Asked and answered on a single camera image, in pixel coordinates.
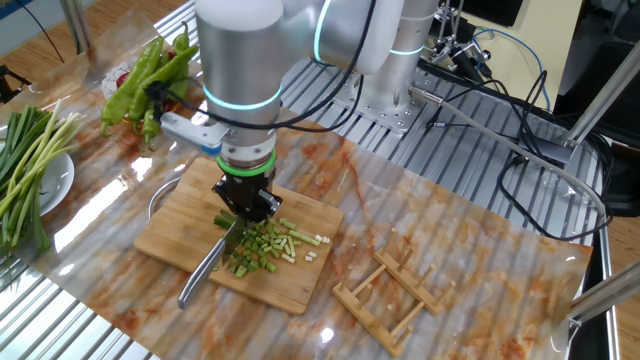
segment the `robotic arm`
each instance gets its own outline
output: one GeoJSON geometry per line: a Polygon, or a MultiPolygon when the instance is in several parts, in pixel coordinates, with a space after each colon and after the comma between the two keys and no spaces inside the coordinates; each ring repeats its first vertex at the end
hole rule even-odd
{"type": "Polygon", "coordinates": [[[217,123],[194,129],[188,120],[165,114],[162,128],[209,154],[219,152],[224,176],[213,190],[234,213],[251,222],[272,216],[282,199],[271,193],[275,129],[264,128],[279,120],[282,77],[308,56],[344,68],[356,61],[356,71],[376,72],[395,39],[403,4],[403,0],[197,0],[207,108],[245,126],[217,123]],[[368,35],[355,59],[369,16],[368,35]]]}

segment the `knife blade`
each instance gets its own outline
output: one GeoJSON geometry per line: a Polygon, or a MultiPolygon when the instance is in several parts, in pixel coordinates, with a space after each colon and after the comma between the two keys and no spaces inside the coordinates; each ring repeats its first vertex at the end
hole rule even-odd
{"type": "Polygon", "coordinates": [[[226,263],[229,256],[240,244],[240,240],[244,235],[244,231],[247,228],[247,221],[238,218],[236,222],[231,225],[229,231],[218,240],[209,253],[202,259],[200,264],[193,270],[193,273],[187,280],[182,292],[178,296],[178,307],[184,310],[189,302],[198,292],[200,285],[209,277],[211,270],[222,258],[222,263],[226,263]]]}

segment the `green chili pepper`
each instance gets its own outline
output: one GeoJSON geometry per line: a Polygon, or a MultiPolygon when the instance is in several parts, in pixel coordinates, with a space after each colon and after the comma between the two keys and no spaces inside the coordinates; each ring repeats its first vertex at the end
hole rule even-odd
{"type": "Polygon", "coordinates": [[[147,143],[147,147],[151,151],[155,151],[151,148],[151,139],[156,137],[160,132],[160,124],[153,118],[153,110],[147,110],[144,113],[144,123],[142,124],[142,135],[144,135],[144,142],[147,143]]]}
{"type": "Polygon", "coordinates": [[[163,43],[164,39],[160,36],[149,43],[131,69],[131,72],[129,72],[127,79],[113,96],[107,100],[100,116],[102,120],[100,134],[102,136],[110,136],[107,135],[107,128],[122,121],[140,84],[156,71],[163,43]]]}
{"type": "Polygon", "coordinates": [[[129,107],[129,118],[131,121],[136,121],[142,118],[144,112],[147,109],[149,98],[144,93],[144,89],[154,81],[168,81],[175,76],[180,69],[189,64],[189,60],[198,52],[198,46],[191,46],[183,53],[176,55],[168,64],[158,69],[153,75],[146,78],[136,90],[133,96],[133,101],[129,107]]]}
{"type": "Polygon", "coordinates": [[[189,26],[185,21],[182,22],[182,25],[184,25],[184,33],[173,39],[173,51],[175,55],[180,55],[189,48],[189,26]]]}

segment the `table surface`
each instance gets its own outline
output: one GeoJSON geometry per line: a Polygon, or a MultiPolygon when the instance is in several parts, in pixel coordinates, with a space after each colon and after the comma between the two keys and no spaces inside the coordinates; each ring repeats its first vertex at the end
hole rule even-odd
{"type": "MultiPolygon", "coordinates": [[[[167,19],[156,24],[158,30],[168,36],[175,36],[181,27],[179,22],[187,20],[193,22],[192,5],[187,4],[183,8],[176,10],[167,19]]],[[[297,64],[288,74],[283,83],[287,91],[283,94],[285,106],[294,111],[302,111],[309,106],[310,101],[317,98],[317,91],[325,89],[325,84],[334,79],[333,74],[326,69],[310,63],[302,62],[297,64]]],[[[452,86],[435,78],[428,78],[436,92],[446,93],[452,91],[452,86]]],[[[475,108],[477,111],[488,102],[484,101],[483,95],[476,95],[468,100],[467,104],[461,104],[465,109],[475,108]]],[[[321,118],[314,119],[323,125],[332,123],[339,110],[332,107],[321,118]]],[[[426,111],[422,114],[412,130],[406,135],[397,135],[381,128],[366,119],[352,121],[347,126],[339,130],[341,135],[358,143],[359,145],[376,152],[394,163],[400,164],[420,175],[432,179],[437,183],[449,187],[451,190],[462,196],[503,215],[515,223],[529,226],[523,218],[514,212],[512,207],[495,191],[495,169],[499,169],[504,164],[508,154],[506,149],[502,149],[493,144],[489,144],[482,137],[469,134],[467,131],[425,131],[422,128],[424,122],[431,114],[426,111]],[[427,157],[416,156],[416,153],[430,154],[427,157]],[[475,154],[474,164],[461,161],[469,159],[470,154],[475,154]]],[[[511,120],[505,121],[498,130],[504,133],[515,131],[515,125],[511,120]]],[[[535,122],[534,130],[542,136],[556,137],[562,132],[545,122],[535,122]]],[[[577,174],[581,179],[598,188],[600,186],[600,171],[596,165],[595,156],[591,149],[581,148],[574,155],[574,161],[569,166],[569,171],[577,174]]],[[[537,210],[539,219],[545,219],[552,230],[567,232],[580,230],[592,226],[595,214],[588,206],[575,194],[568,193],[568,196],[552,200],[558,194],[559,187],[548,187],[544,181],[540,181],[537,172],[527,172],[522,170],[519,174],[511,174],[507,180],[512,190],[515,190],[518,199],[537,210]],[[544,194],[541,201],[531,201],[536,199],[536,194],[544,194]],[[557,218],[564,218],[566,221],[558,221],[557,218]]],[[[590,244],[591,239],[582,239],[581,242],[590,244]]],[[[6,325],[11,322],[15,328],[26,321],[29,323],[42,323],[43,316],[41,307],[51,308],[55,304],[54,310],[48,308],[44,321],[55,324],[54,331],[40,327],[40,332],[31,331],[28,336],[16,334],[15,329],[5,332],[3,341],[14,336],[7,343],[9,347],[4,348],[2,354],[16,354],[16,350],[29,348],[33,351],[40,349],[44,344],[51,345],[60,354],[121,354],[123,358],[148,358],[146,351],[135,344],[126,335],[119,332],[113,326],[106,323],[95,313],[88,310],[68,293],[58,288],[50,280],[42,277],[34,269],[25,264],[15,261],[13,263],[15,272],[22,274],[28,282],[22,283],[17,291],[10,294],[3,293],[3,301],[6,301],[9,308],[2,315],[2,321],[6,325]]]]}
{"type": "MultiPolygon", "coordinates": [[[[512,27],[469,14],[464,16],[473,25],[501,30],[520,39],[538,54],[543,69],[548,71],[546,88],[553,109],[581,5],[582,0],[524,0],[512,27]]],[[[490,34],[482,34],[478,43],[482,49],[491,51],[487,64],[493,78],[502,81],[512,96],[526,98],[540,75],[535,58],[521,44],[503,35],[489,38],[490,34]]],[[[544,97],[540,96],[536,105],[545,109],[544,97]]]]}

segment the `white plate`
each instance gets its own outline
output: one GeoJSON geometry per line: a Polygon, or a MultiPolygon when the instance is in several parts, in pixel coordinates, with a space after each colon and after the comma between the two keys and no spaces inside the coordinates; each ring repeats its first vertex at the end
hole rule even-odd
{"type": "Polygon", "coordinates": [[[69,193],[73,184],[73,161],[68,154],[56,156],[44,171],[40,189],[40,215],[44,215],[58,205],[69,193]]]}

